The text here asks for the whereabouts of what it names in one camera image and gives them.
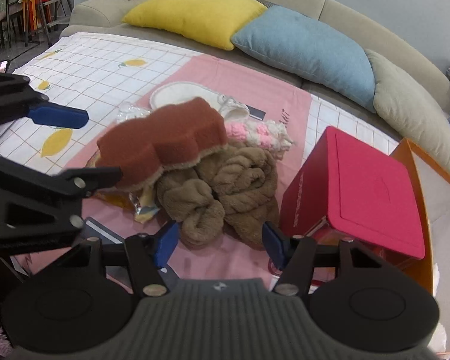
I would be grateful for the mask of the brown twisted towel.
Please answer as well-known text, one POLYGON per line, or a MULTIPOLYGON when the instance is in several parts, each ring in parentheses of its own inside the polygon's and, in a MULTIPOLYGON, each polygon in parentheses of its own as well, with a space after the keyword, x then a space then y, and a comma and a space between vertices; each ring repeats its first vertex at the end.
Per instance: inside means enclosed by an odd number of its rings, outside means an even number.
POLYGON ((272 153, 234 141, 192 168, 165 173, 157 182, 157 199, 180 224, 181 241, 193 249, 214 242, 225 227, 260 249, 263 224, 279 222, 277 185, 272 153))

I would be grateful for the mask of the smartphone on stand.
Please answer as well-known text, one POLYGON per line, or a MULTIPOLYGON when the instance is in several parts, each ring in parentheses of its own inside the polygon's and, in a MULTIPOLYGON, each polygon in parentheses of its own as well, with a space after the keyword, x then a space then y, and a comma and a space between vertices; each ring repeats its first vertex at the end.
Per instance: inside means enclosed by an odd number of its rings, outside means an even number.
POLYGON ((0 61, 0 73, 8 72, 10 63, 9 59, 0 61))

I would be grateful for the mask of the black folding ladder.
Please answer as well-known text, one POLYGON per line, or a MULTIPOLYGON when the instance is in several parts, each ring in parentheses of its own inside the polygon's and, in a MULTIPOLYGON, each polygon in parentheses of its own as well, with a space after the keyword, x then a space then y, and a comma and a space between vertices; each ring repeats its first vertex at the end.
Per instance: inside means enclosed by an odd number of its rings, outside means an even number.
POLYGON ((24 8, 25 43, 43 33, 51 47, 51 33, 70 22, 71 0, 22 0, 24 8))

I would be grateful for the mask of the pink white lemon tablecloth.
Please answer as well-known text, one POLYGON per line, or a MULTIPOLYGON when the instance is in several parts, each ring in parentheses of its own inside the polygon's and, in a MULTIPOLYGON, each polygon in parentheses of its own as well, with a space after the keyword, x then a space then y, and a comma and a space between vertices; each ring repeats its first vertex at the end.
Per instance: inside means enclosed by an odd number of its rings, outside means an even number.
POLYGON ((239 64, 160 42, 102 33, 61 38, 17 73, 58 104, 87 111, 88 124, 68 133, 29 119, 0 131, 0 155, 54 174, 83 167, 97 139, 114 123, 122 105, 147 107, 151 93, 170 82, 196 82, 286 124, 293 145, 278 164, 283 194, 328 126, 341 129, 384 153, 398 141, 339 106, 283 80, 239 64))

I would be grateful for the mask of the red lid clear box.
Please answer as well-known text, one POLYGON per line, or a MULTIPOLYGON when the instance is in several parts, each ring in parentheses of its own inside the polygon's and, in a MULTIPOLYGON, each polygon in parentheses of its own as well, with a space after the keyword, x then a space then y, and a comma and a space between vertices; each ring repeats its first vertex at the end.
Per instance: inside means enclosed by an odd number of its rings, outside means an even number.
POLYGON ((285 190, 280 230, 325 245, 358 240, 401 268, 426 256, 407 168, 336 127, 324 130, 285 190))

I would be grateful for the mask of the white cotton pads bag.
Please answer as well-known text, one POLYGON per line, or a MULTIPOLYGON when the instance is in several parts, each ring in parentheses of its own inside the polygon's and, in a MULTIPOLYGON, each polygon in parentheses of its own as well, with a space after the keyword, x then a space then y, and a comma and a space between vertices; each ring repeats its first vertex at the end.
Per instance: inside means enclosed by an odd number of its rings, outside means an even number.
POLYGON ((118 108, 116 123, 121 124, 131 119, 145 118, 151 113, 152 111, 149 108, 143 108, 131 102, 124 102, 118 108))

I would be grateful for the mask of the light blue cushion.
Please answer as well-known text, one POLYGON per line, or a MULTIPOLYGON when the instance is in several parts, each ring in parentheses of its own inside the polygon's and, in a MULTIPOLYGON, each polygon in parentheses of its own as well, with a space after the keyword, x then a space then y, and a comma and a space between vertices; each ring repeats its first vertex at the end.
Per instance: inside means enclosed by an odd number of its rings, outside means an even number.
POLYGON ((268 66, 375 111, 375 76, 364 49, 323 22, 274 5, 235 33, 232 44, 268 66))

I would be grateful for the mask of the beige sofa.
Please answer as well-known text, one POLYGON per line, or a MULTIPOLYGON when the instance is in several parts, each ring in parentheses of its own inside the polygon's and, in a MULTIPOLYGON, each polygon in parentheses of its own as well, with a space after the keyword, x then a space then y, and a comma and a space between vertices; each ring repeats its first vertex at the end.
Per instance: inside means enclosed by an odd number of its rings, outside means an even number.
POLYGON ((88 0, 65 35, 111 33, 239 63, 418 144, 450 173, 450 82, 395 33, 335 0, 88 0))

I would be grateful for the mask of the white round fabric pad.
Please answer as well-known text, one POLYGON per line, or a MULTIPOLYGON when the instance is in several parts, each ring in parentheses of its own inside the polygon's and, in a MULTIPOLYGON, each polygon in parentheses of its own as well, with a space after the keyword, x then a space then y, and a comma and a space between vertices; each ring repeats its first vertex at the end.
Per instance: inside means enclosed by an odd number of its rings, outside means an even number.
POLYGON ((171 82, 159 87, 151 94, 149 105, 153 110, 156 110, 167 105, 182 104, 194 98, 205 100, 213 109, 218 111, 226 122, 242 121, 250 116, 247 105, 238 102, 235 98, 188 81, 171 82))

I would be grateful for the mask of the beige grey cushion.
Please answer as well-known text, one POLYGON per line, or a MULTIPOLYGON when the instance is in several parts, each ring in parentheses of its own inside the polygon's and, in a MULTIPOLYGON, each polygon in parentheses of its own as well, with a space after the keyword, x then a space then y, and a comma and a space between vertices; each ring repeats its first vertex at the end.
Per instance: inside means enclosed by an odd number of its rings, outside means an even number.
POLYGON ((365 53, 375 76, 377 115, 450 173, 450 123, 444 111, 410 74, 371 49, 365 53))

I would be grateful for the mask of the yellow cushion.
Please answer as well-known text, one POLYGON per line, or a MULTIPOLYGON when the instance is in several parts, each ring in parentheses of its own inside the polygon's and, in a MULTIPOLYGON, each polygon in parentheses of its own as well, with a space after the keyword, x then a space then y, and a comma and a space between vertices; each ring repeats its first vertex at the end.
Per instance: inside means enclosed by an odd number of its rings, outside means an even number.
POLYGON ((129 10, 122 22, 230 51, 232 36, 266 10, 257 0, 147 0, 129 10))

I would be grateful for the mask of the yellow snack packet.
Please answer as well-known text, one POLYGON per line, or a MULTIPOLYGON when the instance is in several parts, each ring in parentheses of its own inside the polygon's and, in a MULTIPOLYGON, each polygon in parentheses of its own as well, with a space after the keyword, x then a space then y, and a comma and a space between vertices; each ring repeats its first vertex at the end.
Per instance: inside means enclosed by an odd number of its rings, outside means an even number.
POLYGON ((154 188, 149 186, 134 192, 117 189, 99 190, 94 194, 94 198, 120 207, 125 211, 133 212, 134 220, 140 224, 149 222, 160 211, 156 203, 154 188))

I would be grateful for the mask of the orange cardboard box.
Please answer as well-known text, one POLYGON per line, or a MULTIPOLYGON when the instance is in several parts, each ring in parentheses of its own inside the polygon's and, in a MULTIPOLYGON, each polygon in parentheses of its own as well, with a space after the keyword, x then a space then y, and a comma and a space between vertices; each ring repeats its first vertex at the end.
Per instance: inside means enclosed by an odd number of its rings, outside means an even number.
POLYGON ((428 346, 440 358, 450 359, 450 174, 407 138, 391 156, 409 173, 425 243, 423 259, 399 267, 435 297, 440 318, 428 346))

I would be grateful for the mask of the brown flower sponge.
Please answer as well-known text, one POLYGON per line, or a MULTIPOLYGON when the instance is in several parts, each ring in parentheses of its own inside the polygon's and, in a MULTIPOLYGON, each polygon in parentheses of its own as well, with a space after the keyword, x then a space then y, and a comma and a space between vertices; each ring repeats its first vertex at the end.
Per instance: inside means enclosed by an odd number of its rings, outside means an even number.
POLYGON ((117 189, 153 185, 167 171, 187 169, 227 147, 224 118, 201 97, 167 105, 113 126, 98 141, 96 167, 118 167, 117 189))

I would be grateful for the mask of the pink white knitted item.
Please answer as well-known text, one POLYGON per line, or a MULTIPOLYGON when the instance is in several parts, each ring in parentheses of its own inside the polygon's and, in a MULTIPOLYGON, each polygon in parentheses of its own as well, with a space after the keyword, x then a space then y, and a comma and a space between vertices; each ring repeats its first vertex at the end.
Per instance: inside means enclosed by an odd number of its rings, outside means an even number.
POLYGON ((233 141, 267 150, 278 160, 282 160, 293 146, 285 125, 274 120, 229 121, 225 128, 226 135, 233 141))

